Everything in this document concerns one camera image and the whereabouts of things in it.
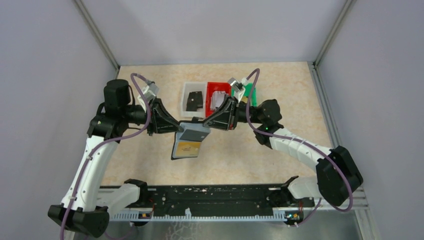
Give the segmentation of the gold credit card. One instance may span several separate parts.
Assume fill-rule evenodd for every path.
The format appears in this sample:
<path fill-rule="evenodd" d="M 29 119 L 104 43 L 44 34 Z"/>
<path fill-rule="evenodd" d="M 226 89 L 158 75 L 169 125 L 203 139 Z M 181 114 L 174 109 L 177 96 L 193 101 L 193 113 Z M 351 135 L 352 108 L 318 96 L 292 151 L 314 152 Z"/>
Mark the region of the gold credit card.
<path fill-rule="evenodd" d="M 196 158 L 199 155 L 201 142 L 180 141 L 176 144 L 173 157 L 176 159 Z"/>

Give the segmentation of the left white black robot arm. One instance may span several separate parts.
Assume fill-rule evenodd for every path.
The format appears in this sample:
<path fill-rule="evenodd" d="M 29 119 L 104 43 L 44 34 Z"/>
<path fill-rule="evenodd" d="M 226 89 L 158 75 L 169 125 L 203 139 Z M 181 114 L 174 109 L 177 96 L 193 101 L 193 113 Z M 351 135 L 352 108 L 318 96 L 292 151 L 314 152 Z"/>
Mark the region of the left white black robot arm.
<path fill-rule="evenodd" d="M 110 218 L 126 207 L 153 206 L 147 183 L 136 179 L 128 179 L 107 196 L 98 197 L 109 161 L 119 143 L 128 138 L 125 132 L 130 124 L 149 133 L 155 133 L 164 122 L 173 132 L 180 130 L 157 98 L 156 84 L 145 80 L 145 87 L 140 88 L 136 76 L 131 78 L 107 82 L 104 101 L 90 121 L 84 154 L 72 184 L 61 203 L 49 207 L 48 217 L 60 226 L 60 239 L 65 238 L 66 231 L 98 238 L 105 233 Z"/>

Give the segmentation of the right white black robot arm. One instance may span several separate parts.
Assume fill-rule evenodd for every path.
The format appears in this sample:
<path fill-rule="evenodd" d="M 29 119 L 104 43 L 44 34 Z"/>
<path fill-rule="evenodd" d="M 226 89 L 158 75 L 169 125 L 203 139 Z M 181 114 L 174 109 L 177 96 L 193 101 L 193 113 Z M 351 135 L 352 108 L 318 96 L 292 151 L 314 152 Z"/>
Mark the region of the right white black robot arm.
<path fill-rule="evenodd" d="M 353 206 L 353 193 L 364 182 L 350 152 L 343 146 L 325 147 L 301 138 L 279 121 L 282 119 L 276 99 L 259 106 L 248 106 L 234 97 L 225 97 L 223 104 L 205 120 L 204 127 L 229 131 L 239 123 L 252 127 L 259 144 L 283 152 L 315 172 L 313 177 L 292 177 L 282 191 L 287 206 L 295 206 L 304 198 L 322 198 L 339 211 Z"/>

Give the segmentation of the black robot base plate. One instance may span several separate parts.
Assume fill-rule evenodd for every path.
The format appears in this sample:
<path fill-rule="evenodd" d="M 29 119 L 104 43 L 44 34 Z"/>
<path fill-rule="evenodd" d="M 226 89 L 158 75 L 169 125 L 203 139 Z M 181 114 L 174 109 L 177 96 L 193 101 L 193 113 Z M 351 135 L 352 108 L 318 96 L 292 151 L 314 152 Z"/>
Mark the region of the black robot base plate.
<path fill-rule="evenodd" d="M 314 207 L 308 197 L 294 199 L 286 184 L 151 185 L 144 200 L 130 208 L 153 208 L 155 217 L 268 217 L 274 208 Z"/>

